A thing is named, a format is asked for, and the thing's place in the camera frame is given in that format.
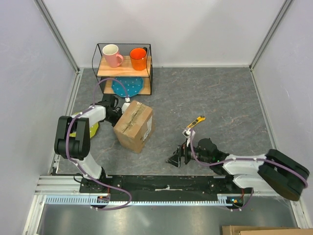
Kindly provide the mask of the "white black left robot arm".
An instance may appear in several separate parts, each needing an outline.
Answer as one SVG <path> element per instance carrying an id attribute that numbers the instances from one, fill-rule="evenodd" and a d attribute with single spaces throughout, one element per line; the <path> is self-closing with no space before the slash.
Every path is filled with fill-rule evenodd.
<path id="1" fill-rule="evenodd" d="M 118 98 L 105 94 L 102 100 L 90 105 L 86 110 L 58 119 L 54 151 L 72 162 L 89 180 L 96 192 L 107 188 L 106 174 L 90 153 L 90 129 L 95 124 L 107 121 L 115 126 L 122 116 Z"/>

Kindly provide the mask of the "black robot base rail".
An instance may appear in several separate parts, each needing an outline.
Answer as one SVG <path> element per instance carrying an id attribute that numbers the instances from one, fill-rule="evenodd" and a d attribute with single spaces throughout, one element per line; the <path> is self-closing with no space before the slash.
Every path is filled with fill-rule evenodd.
<path id="1" fill-rule="evenodd" d="M 113 175 L 105 184 L 128 191 L 132 202 L 216 201 L 218 194 L 248 195 L 231 176 Z"/>

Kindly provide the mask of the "brown cardboard express box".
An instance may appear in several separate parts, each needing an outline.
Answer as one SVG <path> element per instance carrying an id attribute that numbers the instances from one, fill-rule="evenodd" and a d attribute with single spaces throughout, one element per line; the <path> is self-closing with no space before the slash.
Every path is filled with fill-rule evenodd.
<path id="1" fill-rule="evenodd" d="M 153 109 L 139 101 L 132 101 L 113 128 L 120 144 L 140 153 L 155 129 Z"/>

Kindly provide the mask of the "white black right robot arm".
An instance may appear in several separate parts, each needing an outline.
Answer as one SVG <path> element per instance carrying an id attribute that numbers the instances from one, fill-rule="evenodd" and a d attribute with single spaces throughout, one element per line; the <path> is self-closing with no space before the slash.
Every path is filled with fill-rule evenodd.
<path id="1" fill-rule="evenodd" d="M 298 201 L 308 187 L 309 170 L 277 149 L 257 156 L 236 156 L 220 151 L 210 138 L 199 140 L 197 146 L 186 140 L 166 162 L 180 167 L 191 160 L 227 176 L 224 187 L 231 193 L 252 188 L 255 192 L 276 192 Z"/>

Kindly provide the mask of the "yellow utility knife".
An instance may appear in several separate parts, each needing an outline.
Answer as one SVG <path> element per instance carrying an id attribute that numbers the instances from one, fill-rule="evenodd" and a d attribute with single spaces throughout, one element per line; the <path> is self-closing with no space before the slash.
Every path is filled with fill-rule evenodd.
<path id="1" fill-rule="evenodd" d="M 192 129 L 194 128 L 196 125 L 198 125 L 200 122 L 206 120 L 205 116 L 198 116 L 194 121 L 192 121 L 186 128 L 187 129 Z"/>

